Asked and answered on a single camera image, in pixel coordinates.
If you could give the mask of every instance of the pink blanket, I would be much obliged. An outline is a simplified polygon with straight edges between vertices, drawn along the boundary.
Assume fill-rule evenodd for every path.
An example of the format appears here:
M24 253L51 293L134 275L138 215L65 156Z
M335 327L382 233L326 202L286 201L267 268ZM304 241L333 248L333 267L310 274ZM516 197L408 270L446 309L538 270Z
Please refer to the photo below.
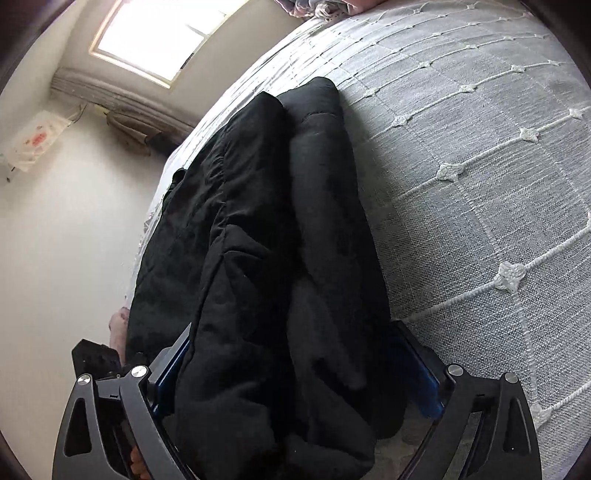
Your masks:
M385 0L347 0L346 3L349 15L357 15L384 2Z
M275 0L294 17L331 18L341 13L357 15L385 0Z

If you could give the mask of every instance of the bed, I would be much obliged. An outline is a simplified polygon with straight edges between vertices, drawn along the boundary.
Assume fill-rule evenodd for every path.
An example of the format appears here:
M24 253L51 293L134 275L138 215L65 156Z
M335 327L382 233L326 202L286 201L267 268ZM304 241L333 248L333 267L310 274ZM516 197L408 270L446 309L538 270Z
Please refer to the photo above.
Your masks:
M471 374L516 372L544 478L564 478L591 435L591 92L516 2L398 0L295 30L169 158L128 304L173 173L257 93L315 76L342 94L392 320Z

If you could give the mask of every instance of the tufted bed cover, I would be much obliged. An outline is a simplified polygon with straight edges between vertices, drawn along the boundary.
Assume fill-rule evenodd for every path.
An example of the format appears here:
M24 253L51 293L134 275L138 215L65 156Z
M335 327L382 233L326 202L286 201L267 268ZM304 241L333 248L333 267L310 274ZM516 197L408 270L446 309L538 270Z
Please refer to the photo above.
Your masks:
M128 303L173 173L257 93L315 76L342 94L392 320L471 374L516 372L544 479L564 478L591 435L591 91L516 2L398 0L295 30L168 160Z

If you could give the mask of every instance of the white wall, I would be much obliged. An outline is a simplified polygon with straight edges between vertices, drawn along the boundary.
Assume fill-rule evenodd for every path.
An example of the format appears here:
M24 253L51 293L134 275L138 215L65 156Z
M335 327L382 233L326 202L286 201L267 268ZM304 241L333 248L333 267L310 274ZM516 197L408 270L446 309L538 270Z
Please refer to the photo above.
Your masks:
M195 122L261 55L301 24L274 0L249 0L202 45L169 90L88 53L114 2L92 0L87 5L61 66L156 100Z
M87 0L76 0L37 39L0 94L0 143L8 140L49 97L51 78Z
M164 159L128 153L92 108L0 183L0 429L50 480L81 338L108 343Z

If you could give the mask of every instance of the window frame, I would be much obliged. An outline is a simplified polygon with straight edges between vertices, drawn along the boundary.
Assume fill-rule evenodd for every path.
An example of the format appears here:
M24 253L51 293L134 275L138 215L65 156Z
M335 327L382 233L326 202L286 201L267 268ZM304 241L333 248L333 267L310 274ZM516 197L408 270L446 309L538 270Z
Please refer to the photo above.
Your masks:
M99 27L99 30L96 33L94 39L92 40L92 43L90 44L90 48L88 50L88 53L90 55L92 55L93 57L99 58L104 61L108 61L109 63L112 63L114 65L122 67L129 72L135 73L135 74L137 74L147 80L150 80L150 81L152 81L152 82L154 82L166 89L169 89L172 87L175 80L178 78L180 73L187 66L187 64L193 58L193 56L197 53L197 51L204 45L204 43L207 40L209 40L209 38L217 31L217 29L220 28L225 23L225 21L228 19L228 17L232 16L232 14L225 14L225 13L221 12L224 16L224 19L210 34L206 34L202 31L198 30L197 28L192 27L191 25L185 24L185 26L188 29L192 30L193 32L195 32L198 35L201 35L203 37L203 40L201 41L201 43L199 45L197 45L197 48L195 48L195 50L193 50L191 55L188 56L187 60L179 68L178 72L174 75L173 79L168 80L168 79L165 79L164 77L158 75L155 72L145 70L140 65L133 64L132 62L130 62L128 60L122 59L122 58L118 57L117 55L114 55L114 54L107 52L105 50L101 50L99 48L99 44L100 44L101 40L103 39L103 36L105 35L107 30L111 26L111 23L113 22L117 13L119 13L119 10L123 7L123 5L125 3L128 3L129 1L130 0L116 0L115 1L113 6L111 7L111 9L109 10L109 13L105 17L105 19L102 21L102 23Z

